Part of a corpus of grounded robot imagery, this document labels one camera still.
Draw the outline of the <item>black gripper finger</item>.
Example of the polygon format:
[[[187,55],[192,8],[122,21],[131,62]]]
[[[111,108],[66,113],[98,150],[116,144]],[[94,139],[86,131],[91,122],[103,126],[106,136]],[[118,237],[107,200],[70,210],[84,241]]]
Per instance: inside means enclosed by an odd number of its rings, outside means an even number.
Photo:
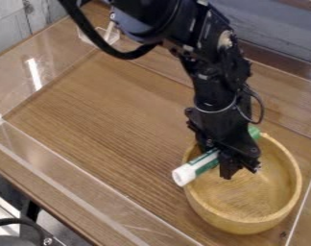
[[[257,172],[259,160],[228,151],[219,153],[220,177],[229,180],[236,172],[247,168],[252,173]]]
[[[195,126],[193,131],[195,131],[195,140],[197,143],[199,150],[201,152],[207,152],[216,146],[215,144],[216,128],[215,127],[199,128],[197,126]]]

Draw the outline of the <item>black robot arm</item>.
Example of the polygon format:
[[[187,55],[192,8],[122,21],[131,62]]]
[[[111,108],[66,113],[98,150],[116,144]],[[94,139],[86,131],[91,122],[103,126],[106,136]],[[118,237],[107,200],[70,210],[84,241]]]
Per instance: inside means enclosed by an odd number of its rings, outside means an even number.
[[[111,19],[140,46],[118,50],[98,34],[75,0],[58,0],[94,45],[120,60],[145,56],[164,47],[181,63],[193,88],[193,106],[185,109],[188,127],[203,152],[219,150],[220,177],[240,169],[257,172],[260,148],[249,134],[252,102],[260,99],[248,79],[252,64],[240,49],[229,20],[209,0],[104,0]]]

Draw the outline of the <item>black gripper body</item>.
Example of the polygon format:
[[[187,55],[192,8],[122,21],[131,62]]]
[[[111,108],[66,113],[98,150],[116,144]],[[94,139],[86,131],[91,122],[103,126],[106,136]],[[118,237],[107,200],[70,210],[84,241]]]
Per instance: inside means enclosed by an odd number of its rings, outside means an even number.
[[[260,148],[249,133],[252,116],[249,103],[229,106],[224,111],[204,111],[197,107],[191,107],[185,109],[185,116],[188,118],[188,127],[192,131],[195,126],[199,128],[216,128],[215,144],[221,151],[259,160]]]

